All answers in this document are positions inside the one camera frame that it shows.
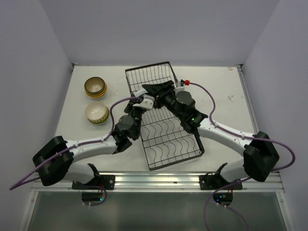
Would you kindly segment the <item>white ceramic bowl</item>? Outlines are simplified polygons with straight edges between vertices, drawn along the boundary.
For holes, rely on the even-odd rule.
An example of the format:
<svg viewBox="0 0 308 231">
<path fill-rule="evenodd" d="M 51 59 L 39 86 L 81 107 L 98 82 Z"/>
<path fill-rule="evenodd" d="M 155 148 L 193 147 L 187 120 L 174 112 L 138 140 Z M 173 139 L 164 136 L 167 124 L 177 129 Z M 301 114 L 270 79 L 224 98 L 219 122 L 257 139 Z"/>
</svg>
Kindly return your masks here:
<svg viewBox="0 0 308 231">
<path fill-rule="evenodd" d="M 144 88 L 141 88 L 140 90 L 133 93 L 134 97 L 141 97 L 144 94 L 148 94 L 148 91 Z"/>
</svg>

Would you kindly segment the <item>white black striped bowl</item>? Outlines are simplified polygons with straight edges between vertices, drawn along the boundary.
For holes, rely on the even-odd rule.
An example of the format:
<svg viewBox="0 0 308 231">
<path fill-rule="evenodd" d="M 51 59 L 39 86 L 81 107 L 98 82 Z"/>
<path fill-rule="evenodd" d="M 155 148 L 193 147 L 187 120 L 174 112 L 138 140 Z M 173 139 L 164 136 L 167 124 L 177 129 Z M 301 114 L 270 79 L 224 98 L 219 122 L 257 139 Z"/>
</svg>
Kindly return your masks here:
<svg viewBox="0 0 308 231">
<path fill-rule="evenodd" d="M 101 121 L 103 120 L 108 112 L 108 108 L 104 103 L 95 101 L 90 103 L 85 109 L 85 116 L 90 121 Z"/>
</svg>

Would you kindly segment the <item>orange yellow bowl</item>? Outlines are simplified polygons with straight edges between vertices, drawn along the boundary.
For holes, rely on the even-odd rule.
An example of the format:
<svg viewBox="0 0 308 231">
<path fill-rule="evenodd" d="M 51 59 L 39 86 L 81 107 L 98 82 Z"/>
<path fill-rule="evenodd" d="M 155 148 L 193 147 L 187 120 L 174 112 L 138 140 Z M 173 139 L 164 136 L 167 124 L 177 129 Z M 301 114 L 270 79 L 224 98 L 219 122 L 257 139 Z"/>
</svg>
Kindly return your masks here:
<svg viewBox="0 0 308 231">
<path fill-rule="evenodd" d="M 91 94 L 88 94 L 87 92 L 86 92 L 86 94 L 87 94 L 90 98 L 92 98 L 92 99 L 100 99 L 100 98 L 102 98 L 102 97 L 105 95 L 105 93 L 101 93 L 101 94 L 98 94 L 98 95 L 91 95 Z"/>
</svg>

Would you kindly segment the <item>dark patterned bowl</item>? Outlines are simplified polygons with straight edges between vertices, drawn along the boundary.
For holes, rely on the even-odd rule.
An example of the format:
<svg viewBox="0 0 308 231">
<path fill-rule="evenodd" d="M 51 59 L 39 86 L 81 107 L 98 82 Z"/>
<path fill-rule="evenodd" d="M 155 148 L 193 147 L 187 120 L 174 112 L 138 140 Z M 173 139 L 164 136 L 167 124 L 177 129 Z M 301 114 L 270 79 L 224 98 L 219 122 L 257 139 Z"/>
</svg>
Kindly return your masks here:
<svg viewBox="0 0 308 231">
<path fill-rule="evenodd" d="M 106 89 L 105 81 L 100 77 L 91 77 L 84 83 L 85 92 L 90 95 L 99 95 Z"/>
</svg>

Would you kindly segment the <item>lime yellow bowl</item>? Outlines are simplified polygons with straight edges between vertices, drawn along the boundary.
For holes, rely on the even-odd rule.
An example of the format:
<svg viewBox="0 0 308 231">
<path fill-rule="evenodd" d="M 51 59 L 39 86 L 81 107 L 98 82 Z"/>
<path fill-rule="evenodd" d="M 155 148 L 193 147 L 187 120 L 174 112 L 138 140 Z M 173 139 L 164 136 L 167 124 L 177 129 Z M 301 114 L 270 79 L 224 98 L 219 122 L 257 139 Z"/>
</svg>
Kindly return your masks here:
<svg viewBox="0 0 308 231">
<path fill-rule="evenodd" d="M 110 115 L 110 112 L 109 112 L 109 110 L 107 110 L 106 113 L 104 114 L 104 116 L 103 116 L 102 118 L 97 119 L 97 120 L 94 120 L 94 121 L 105 120 L 105 119 L 107 119 L 107 118 L 109 117 L 109 115 Z"/>
</svg>

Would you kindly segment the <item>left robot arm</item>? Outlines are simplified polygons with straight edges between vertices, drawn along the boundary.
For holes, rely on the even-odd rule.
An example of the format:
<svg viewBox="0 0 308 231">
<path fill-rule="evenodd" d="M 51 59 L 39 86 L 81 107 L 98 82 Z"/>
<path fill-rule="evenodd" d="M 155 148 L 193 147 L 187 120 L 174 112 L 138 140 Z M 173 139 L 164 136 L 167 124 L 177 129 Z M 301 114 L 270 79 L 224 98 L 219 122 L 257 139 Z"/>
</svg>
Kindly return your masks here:
<svg viewBox="0 0 308 231">
<path fill-rule="evenodd" d="M 153 102 L 144 99 L 135 103 L 130 99 L 125 115 L 113 124 L 105 136 L 83 141 L 66 141 L 62 136 L 52 138 L 33 157 L 33 163 L 44 186 L 61 180 L 77 181 L 89 189 L 100 184 L 98 170 L 93 164 L 80 165 L 78 162 L 104 154 L 117 154 L 125 151 L 137 140 L 141 133 L 141 117 L 151 110 Z"/>
</svg>

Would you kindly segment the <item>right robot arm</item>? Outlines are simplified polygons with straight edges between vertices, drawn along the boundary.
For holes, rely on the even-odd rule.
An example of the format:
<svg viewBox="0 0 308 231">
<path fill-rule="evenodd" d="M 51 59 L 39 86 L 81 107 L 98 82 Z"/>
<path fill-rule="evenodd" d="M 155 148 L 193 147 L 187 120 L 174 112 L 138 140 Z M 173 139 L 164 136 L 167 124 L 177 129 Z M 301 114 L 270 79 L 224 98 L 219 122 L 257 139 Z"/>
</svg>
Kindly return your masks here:
<svg viewBox="0 0 308 231">
<path fill-rule="evenodd" d="M 213 120 L 211 115 L 198 111 L 195 100 L 184 88 L 189 81 L 181 81 L 181 86 L 175 87 L 173 81 L 160 84 L 143 84 L 146 94 L 154 97 L 154 108 L 165 107 L 179 121 L 181 127 L 195 136 L 208 138 L 219 142 L 237 152 L 242 158 L 233 163 L 224 163 L 210 177 L 210 182 L 220 189 L 227 188 L 232 182 L 242 178 L 252 178 L 264 182 L 273 171 L 279 160 L 279 155 L 264 132 L 257 134 L 245 133 L 230 128 Z"/>
</svg>

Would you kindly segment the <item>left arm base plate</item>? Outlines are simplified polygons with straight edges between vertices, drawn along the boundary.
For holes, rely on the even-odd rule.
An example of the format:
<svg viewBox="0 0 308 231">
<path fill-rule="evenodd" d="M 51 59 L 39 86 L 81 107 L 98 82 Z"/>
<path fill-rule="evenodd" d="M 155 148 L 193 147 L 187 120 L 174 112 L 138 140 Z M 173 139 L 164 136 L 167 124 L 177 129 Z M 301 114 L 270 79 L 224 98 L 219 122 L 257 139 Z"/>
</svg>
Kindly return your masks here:
<svg viewBox="0 0 308 231">
<path fill-rule="evenodd" d="M 82 184 L 74 181 L 72 183 L 73 190 L 98 190 L 104 188 L 105 190 L 113 190 L 116 182 L 115 175 L 98 175 L 95 176 L 90 182 Z"/>
</svg>

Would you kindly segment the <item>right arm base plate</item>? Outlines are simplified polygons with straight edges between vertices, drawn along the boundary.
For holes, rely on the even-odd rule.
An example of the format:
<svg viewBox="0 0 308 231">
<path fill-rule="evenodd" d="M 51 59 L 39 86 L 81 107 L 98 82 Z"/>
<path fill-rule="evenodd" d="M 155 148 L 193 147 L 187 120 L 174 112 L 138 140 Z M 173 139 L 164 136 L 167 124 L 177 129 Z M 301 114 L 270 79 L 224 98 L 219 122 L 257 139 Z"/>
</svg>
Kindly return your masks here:
<svg viewBox="0 0 308 231">
<path fill-rule="evenodd" d="M 213 174 L 206 173 L 205 175 L 199 176 L 199 185 L 201 190 L 217 190 L 224 187 L 224 190 L 242 190 L 242 183 L 238 183 L 230 186 L 231 183 L 224 180 L 223 177 Z"/>
</svg>

